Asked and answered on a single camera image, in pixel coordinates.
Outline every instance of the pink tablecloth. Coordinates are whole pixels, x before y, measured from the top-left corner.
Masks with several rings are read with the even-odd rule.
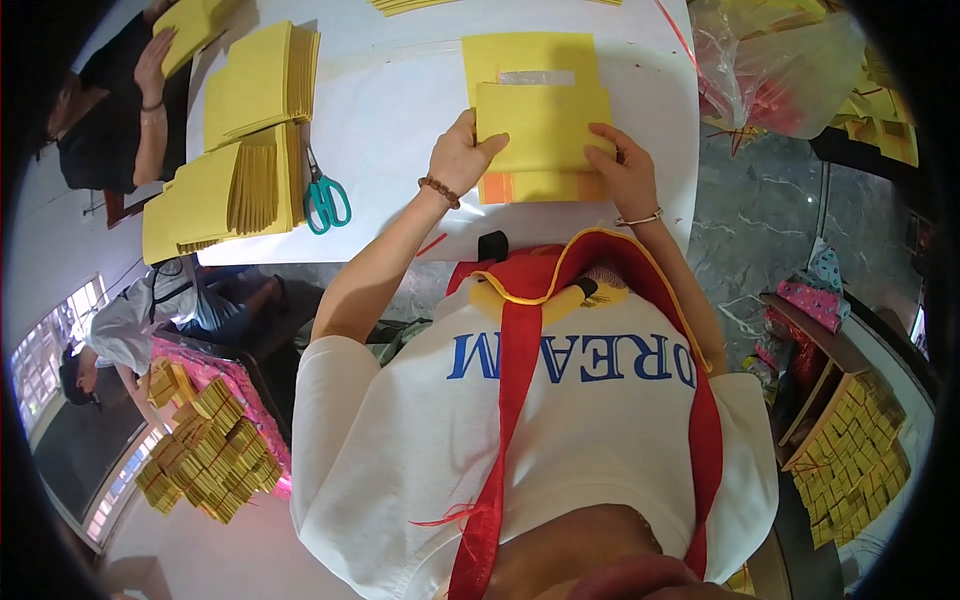
[[[161,356],[170,359],[172,363],[182,364],[197,390],[202,390],[217,377],[223,377],[227,387],[243,405],[247,419],[256,423],[256,428],[267,443],[267,449],[274,455],[280,465],[282,475],[274,488],[273,494],[289,500],[291,485],[290,448],[287,447],[283,437],[280,436],[274,417],[263,407],[260,394],[254,388],[250,381],[250,375],[243,368],[243,365],[190,348],[183,348],[168,340],[155,337],[153,359],[157,360]]]

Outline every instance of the person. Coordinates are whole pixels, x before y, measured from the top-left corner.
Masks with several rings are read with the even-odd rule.
[[[270,277],[245,302],[236,304],[198,281],[190,256],[155,265],[147,276],[93,315],[79,352],[73,353],[72,347],[64,351],[60,365],[63,392],[72,404],[96,401],[93,390],[98,367],[112,365],[144,419],[162,431],[163,423],[147,399],[154,329],[174,323],[192,337],[236,346],[268,302],[281,309],[286,302],[280,276]]]
[[[634,237],[592,228],[458,266],[433,325],[380,368],[368,333],[509,143],[477,144],[468,110],[413,200],[324,293],[297,375],[291,515],[365,598],[723,598],[716,584],[770,532],[759,382],[727,373],[650,156],[590,130],[623,157],[585,148]]]
[[[80,75],[67,73],[46,135],[47,143],[57,141],[69,187],[130,194],[171,180],[186,162],[190,63],[165,81],[160,66],[174,31],[154,37],[152,30],[173,4],[151,0]]]

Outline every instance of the hair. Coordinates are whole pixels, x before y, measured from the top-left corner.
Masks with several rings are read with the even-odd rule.
[[[80,374],[80,354],[74,355],[73,344],[67,344],[60,357],[60,386],[63,395],[71,404],[83,406],[94,401],[93,394],[86,393],[77,387],[77,376]]]

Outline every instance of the pink patterned cloth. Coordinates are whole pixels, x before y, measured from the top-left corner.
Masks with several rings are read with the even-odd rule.
[[[777,296],[813,317],[832,333],[840,330],[840,298],[826,290],[817,290],[803,283],[781,281]]]
[[[274,455],[280,465],[282,474],[280,480],[276,483],[273,494],[289,501],[291,489],[290,448],[287,447],[279,429],[276,428],[274,417],[263,407],[260,394],[254,388],[250,381],[250,375],[243,368],[243,365],[190,348],[184,348],[168,340],[155,337],[153,360],[157,360],[161,356],[170,359],[172,363],[182,364],[187,374],[190,375],[194,387],[198,390],[205,388],[217,377],[223,378],[227,387],[244,407],[247,419],[256,423],[256,428],[267,443],[267,450]]]

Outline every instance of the black shirt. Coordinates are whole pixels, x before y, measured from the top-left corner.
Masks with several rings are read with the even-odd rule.
[[[80,80],[109,94],[94,105],[57,142],[60,170],[73,189],[106,189],[130,194],[136,151],[140,146],[143,96],[133,70],[153,38],[152,27],[138,14],[84,65]],[[169,181],[186,161],[186,104],[190,86],[188,62],[163,88],[167,110],[167,150],[160,178]]]

